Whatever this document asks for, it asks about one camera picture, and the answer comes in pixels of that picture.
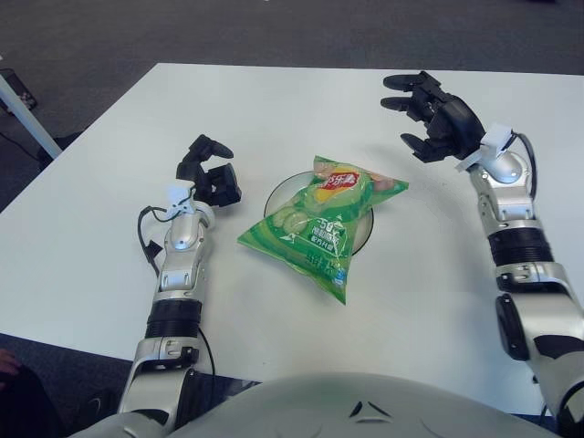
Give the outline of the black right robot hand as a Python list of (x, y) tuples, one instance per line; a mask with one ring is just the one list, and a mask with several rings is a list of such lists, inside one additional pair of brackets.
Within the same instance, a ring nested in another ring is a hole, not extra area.
[(479, 149), (485, 128), (473, 110), (459, 97), (442, 90), (442, 84), (425, 71), (391, 75), (383, 79), (388, 89), (407, 92), (407, 97), (387, 97), (381, 105), (404, 112), (426, 129), (426, 137), (403, 133), (402, 141), (424, 163), (447, 157), (461, 161)]

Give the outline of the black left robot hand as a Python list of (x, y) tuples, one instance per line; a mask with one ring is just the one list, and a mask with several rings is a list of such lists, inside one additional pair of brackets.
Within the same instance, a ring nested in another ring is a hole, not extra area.
[(222, 143), (201, 134), (177, 165), (176, 178), (193, 183), (195, 201), (218, 207), (239, 203), (242, 192), (231, 163), (208, 170), (203, 168), (203, 162), (213, 156), (231, 160), (234, 153)]

